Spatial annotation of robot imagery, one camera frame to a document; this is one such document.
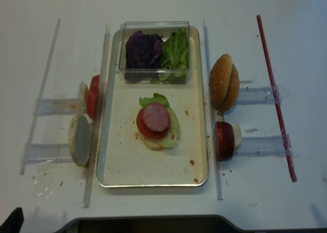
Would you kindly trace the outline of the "pink sausage slice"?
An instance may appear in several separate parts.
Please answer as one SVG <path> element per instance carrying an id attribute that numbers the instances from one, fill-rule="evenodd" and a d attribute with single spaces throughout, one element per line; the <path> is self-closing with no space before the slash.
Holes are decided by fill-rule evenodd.
<path id="1" fill-rule="evenodd" d="M 163 132 L 169 127 L 170 117 L 162 104 L 152 102 L 144 107 L 143 121 L 151 131 Z"/>

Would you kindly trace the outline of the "tomato slice on bun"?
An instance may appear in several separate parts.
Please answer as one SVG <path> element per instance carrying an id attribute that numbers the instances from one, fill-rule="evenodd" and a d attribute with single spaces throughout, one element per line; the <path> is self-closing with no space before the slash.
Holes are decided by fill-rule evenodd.
<path id="1" fill-rule="evenodd" d="M 146 126 L 145 122 L 143 121 L 143 113 L 144 113 L 144 109 L 142 108 L 138 112 L 137 118 L 136 118 L 136 124 L 137 124 L 138 130 L 141 132 L 141 134 L 143 134 L 147 138 L 153 138 L 153 139 L 161 139 L 161 138 L 164 138 L 168 134 L 168 130 L 169 129 L 166 128 L 162 132 L 152 131 L 151 129 L 149 129 Z"/>

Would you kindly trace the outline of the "green lettuce in container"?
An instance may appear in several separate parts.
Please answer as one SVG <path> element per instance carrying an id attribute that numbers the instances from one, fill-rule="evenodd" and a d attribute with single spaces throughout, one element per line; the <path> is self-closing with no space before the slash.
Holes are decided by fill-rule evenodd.
<path id="1" fill-rule="evenodd" d="M 165 72 L 158 74 L 158 79 L 150 83 L 186 83 L 189 69 L 189 38 L 188 28 L 183 27 L 171 34 L 171 37 L 162 42 L 160 69 Z"/>

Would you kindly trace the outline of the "upright tomato slice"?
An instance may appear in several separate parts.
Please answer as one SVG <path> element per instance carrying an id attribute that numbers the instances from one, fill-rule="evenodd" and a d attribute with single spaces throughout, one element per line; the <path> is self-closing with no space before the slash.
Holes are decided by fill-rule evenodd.
<path id="1" fill-rule="evenodd" d="M 99 91 L 100 75 L 93 76 L 86 102 L 86 113 L 90 119 L 94 119 L 96 110 L 96 101 Z"/>

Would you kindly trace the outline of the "plain bun half right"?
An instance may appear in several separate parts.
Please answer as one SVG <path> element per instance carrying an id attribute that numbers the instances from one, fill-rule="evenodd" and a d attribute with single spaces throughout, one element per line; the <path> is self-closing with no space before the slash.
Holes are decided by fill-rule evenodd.
<path id="1" fill-rule="evenodd" d="M 228 111 L 235 103 L 240 89 L 239 73 L 234 64 L 231 66 L 230 76 L 221 78 L 219 83 L 219 105 L 222 112 Z"/>

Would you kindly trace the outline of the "sesame bun top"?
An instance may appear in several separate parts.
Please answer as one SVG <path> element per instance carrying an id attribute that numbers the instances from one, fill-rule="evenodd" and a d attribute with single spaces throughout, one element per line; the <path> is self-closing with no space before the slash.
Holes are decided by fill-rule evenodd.
<path id="1" fill-rule="evenodd" d="M 232 59 L 223 54 L 214 64 L 209 75 L 209 89 L 212 105 L 217 108 L 225 99 L 232 72 Z"/>

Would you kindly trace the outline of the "upright bun half left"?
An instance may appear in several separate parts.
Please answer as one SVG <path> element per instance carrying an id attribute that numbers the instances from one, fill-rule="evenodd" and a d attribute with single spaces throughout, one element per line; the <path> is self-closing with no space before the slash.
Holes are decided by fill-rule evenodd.
<path id="1" fill-rule="evenodd" d="M 74 116 L 68 130 L 68 150 L 73 162 L 85 166 L 90 156 L 92 130 L 90 123 L 83 114 Z"/>

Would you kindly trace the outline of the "clear holder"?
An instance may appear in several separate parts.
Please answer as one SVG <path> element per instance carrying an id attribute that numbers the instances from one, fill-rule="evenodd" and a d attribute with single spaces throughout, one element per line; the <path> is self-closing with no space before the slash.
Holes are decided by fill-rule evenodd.
<path id="1" fill-rule="evenodd" d="M 243 137 L 233 155 L 239 157 L 284 157 L 292 156 L 293 151 L 288 135 Z"/>
<path id="2" fill-rule="evenodd" d="M 280 97 L 277 87 L 241 88 L 236 100 L 239 105 L 279 104 Z"/>
<path id="3" fill-rule="evenodd" d="M 80 99 L 40 99 L 36 100 L 33 115 L 73 115 L 85 113 L 86 104 Z"/>
<path id="4" fill-rule="evenodd" d="M 73 162 L 68 144 L 25 144 L 21 156 L 23 164 Z"/>

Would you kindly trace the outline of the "clear holder upper left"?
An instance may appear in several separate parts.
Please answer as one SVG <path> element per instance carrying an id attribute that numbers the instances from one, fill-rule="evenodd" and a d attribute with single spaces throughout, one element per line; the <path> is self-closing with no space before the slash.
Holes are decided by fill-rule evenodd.
<path id="1" fill-rule="evenodd" d="M 86 104 L 80 99 L 40 99 L 36 100 L 33 115 L 73 115 L 85 113 Z"/>

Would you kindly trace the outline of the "clear holder lower right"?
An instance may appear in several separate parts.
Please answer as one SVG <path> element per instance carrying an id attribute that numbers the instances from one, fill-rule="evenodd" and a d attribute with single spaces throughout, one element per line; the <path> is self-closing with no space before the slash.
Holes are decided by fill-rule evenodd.
<path id="1" fill-rule="evenodd" d="M 292 156 L 293 151 L 288 135 L 243 137 L 233 155 L 239 157 L 284 157 Z"/>

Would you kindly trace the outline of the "clear holder lower left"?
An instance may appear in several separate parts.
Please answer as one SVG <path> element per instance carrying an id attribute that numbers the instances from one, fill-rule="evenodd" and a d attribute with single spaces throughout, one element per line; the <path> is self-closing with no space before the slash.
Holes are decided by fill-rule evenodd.
<path id="1" fill-rule="evenodd" d="M 68 144 L 25 144 L 21 156 L 23 164 L 73 162 Z"/>

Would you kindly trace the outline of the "black object bottom left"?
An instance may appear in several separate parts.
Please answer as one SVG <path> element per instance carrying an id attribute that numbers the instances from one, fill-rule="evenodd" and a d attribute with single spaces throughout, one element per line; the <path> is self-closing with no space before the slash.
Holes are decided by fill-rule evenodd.
<path id="1" fill-rule="evenodd" d="M 0 226 L 0 233 L 20 233 L 24 220 L 22 208 L 17 207 Z"/>

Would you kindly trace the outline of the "clear rail right of tray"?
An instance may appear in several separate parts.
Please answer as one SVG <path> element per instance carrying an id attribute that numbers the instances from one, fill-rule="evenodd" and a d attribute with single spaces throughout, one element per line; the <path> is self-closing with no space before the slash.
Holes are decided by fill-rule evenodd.
<path id="1" fill-rule="evenodd" d="M 207 27 L 205 25 L 205 19 L 203 19 L 203 40 L 204 40 L 204 53 L 205 53 L 205 63 L 206 63 L 206 71 L 208 74 L 208 78 L 211 72 L 211 65 L 210 65 L 210 59 L 209 59 L 209 48 L 208 48 L 208 36 L 207 36 Z M 216 193 L 217 193 L 217 200 L 222 201 L 224 199 L 223 197 L 223 190 L 222 190 L 222 179 L 221 179 L 221 169 L 220 164 L 217 161 L 217 141 L 216 141 L 216 135 L 215 135 L 215 110 L 213 109 L 213 106 L 211 104 L 211 98 L 208 94 L 208 105 L 210 110 L 210 122 L 212 125 L 212 153 L 213 153 L 213 159 L 214 159 L 214 172 L 215 172 L 215 183 L 216 183 Z"/>

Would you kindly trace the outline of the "clear rail left of tray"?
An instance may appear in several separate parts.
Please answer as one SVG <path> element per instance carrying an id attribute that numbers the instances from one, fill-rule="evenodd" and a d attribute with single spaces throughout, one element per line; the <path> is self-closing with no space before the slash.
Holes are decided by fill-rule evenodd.
<path id="1" fill-rule="evenodd" d="M 96 163 L 96 154 L 98 149 L 98 139 L 99 139 L 99 132 L 100 132 L 100 124 L 101 124 L 103 94 L 104 94 L 105 81 L 106 81 L 105 77 L 107 71 L 107 59 L 108 59 L 108 51 L 109 51 L 109 44 L 110 44 L 110 27 L 111 27 L 111 21 L 108 21 L 106 24 L 106 31 L 105 31 L 104 43 L 103 43 L 103 56 L 102 56 L 101 71 L 100 71 L 100 81 L 99 81 L 99 89 L 98 89 L 98 96 L 96 102 L 94 128 L 92 133 L 92 140 L 90 143 L 91 144 L 90 157 L 89 157 L 87 176 L 85 182 L 83 208 L 89 208 L 90 206 L 92 180 L 94 177 L 94 169 Z"/>

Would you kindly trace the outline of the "red plastic rail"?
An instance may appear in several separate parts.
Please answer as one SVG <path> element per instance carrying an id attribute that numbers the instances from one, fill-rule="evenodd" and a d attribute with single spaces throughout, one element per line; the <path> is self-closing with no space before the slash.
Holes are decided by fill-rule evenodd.
<path id="1" fill-rule="evenodd" d="M 286 132 L 284 119 L 283 119 L 283 115 L 282 115 L 282 111 L 281 111 L 281 98 L 279 96 L 278 87 L 275 83 L 275 79 L 274 79 L 274 75 L 273 75 L 273 71 L 272 71 L 272 67 L 271 67 L 271 63 L 270 63 L 267 43 L 266 43 L 266 39 L 265 39 L 264 29 L 263 29 L 263 25 L 262 25 L 262 20 L 261 20 L 261 16 L 259 14 L 256 16 L 256 20 L 257 20 L 258 28 L 259 28 L 259 32 L 260 32 L 260 38 L 261 38 L 262 47 L 263 47 L 263 51 L 264 51 L 269 81 L 270 81 L 270 85 L 271 85 L 272 92 L 273 92 L 276 114 L 277 114 L 278 124 L 279 124 L 279 128 L 280 128 L 281 135 L 282 135 L 288 171 L 290 174 L 291 181 L 297 182 L 297 177 L 295 174 L 295 169 L 294 169 L 292 155 L 291 155 L 291 151 L 292 151 L 291 142 L 290 142 L 289 136 Z"/>

